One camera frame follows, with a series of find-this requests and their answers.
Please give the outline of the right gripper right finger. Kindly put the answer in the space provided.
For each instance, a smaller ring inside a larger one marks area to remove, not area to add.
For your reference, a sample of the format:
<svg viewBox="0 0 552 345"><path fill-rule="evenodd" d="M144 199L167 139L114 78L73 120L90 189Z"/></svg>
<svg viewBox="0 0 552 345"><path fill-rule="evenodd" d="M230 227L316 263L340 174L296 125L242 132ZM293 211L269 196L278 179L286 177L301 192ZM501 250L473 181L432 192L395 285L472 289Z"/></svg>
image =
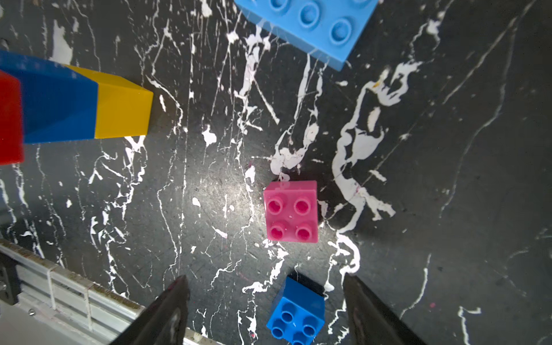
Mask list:
<svg viewBox="0 0 552 345"><path fill-rule="evenodd" d="M343 291L355 344L424 344L356 275L345 275Z"/></svg>

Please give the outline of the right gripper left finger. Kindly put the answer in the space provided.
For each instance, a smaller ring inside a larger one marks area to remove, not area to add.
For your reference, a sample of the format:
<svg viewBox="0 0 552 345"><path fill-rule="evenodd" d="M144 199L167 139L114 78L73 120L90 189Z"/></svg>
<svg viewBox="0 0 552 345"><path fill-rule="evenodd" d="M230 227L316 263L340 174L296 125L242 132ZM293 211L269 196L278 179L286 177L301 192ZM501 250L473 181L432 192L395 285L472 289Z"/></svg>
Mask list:
<svg viewBox="0 0 552 345"><path fill-rule="evenodd" d="M182 344L189 299L188 280L181 275L111 344Z"/></svg>

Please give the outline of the yellow small lego brick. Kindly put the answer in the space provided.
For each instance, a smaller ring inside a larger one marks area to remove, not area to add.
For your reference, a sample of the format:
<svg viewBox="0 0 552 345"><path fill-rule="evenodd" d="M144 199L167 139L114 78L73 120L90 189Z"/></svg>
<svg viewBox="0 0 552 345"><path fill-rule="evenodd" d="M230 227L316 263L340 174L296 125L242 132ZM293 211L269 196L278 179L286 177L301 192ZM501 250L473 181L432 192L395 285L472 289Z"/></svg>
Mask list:
<svg viewBox="0 0 552 345"><path fill-rule="evenodd" d="M135 137L148 133L153 93L120 76L86 68L69 69L98 84L96 139Z"/></svg>

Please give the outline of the red long lego brick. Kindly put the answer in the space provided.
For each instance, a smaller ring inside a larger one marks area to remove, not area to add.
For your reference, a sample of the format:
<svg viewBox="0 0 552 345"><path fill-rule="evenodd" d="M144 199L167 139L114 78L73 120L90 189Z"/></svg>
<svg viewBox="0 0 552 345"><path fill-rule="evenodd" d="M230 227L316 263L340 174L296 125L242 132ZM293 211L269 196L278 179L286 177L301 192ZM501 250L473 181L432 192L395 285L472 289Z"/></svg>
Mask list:
<svg viewBox="0 0 552 345"><path fill-rule="evenodd" d="M18 79L1 72L1 165L24 161L22 95Z"/></svg>

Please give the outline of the dark blue small lego brick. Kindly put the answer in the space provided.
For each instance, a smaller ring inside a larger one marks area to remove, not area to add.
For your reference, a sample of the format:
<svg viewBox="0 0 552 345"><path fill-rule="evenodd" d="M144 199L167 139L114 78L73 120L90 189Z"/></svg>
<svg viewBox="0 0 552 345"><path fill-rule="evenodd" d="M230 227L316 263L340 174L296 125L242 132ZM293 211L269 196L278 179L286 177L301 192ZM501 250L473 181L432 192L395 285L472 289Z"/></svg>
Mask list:
<svg viewBox="0 0 552 345"><path fill-rule="evenodd" d="M287 277L273 301L267 328L275 339L309 345L325 324L325 299Z"/></svg>

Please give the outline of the pink small lego brick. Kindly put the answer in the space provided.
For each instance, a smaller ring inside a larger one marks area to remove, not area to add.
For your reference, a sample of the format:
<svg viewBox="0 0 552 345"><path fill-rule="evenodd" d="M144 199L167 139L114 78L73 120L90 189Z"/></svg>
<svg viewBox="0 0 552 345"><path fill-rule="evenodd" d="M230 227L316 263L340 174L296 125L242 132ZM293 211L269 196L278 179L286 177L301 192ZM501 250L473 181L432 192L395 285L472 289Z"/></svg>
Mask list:
<svg viewBox="0 0 552 345"><path fill-rule="evenodd" d="M317 243L316 181L275 181L264 190L267 237L271 241Z"/></svg>

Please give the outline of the light blue long lego brick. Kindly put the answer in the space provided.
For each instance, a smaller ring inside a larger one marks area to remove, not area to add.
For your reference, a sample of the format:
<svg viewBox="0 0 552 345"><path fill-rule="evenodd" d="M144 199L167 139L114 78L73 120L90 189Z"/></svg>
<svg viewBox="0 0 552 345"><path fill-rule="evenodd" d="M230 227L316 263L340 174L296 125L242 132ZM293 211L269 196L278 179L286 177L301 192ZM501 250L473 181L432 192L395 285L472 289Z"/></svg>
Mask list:
<svg viewBox="0 0 552 345"><path fill-rule="evenodd" d="M377 0L239 0L246 19L341 71Z"/></svg>

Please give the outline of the aluminium front rail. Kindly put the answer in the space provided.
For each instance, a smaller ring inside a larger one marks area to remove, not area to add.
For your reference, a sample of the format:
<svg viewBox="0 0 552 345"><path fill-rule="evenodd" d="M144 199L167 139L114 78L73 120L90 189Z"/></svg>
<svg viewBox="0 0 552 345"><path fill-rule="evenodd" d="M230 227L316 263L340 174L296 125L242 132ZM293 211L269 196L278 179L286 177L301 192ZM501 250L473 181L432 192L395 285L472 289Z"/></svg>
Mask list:
<svg viewBox="0 0 552 345"><path fill-rule="evenodd" d="M1 240L1 343L111 344L147 307ZM213 344L186 325L182 344Z"/></svg>

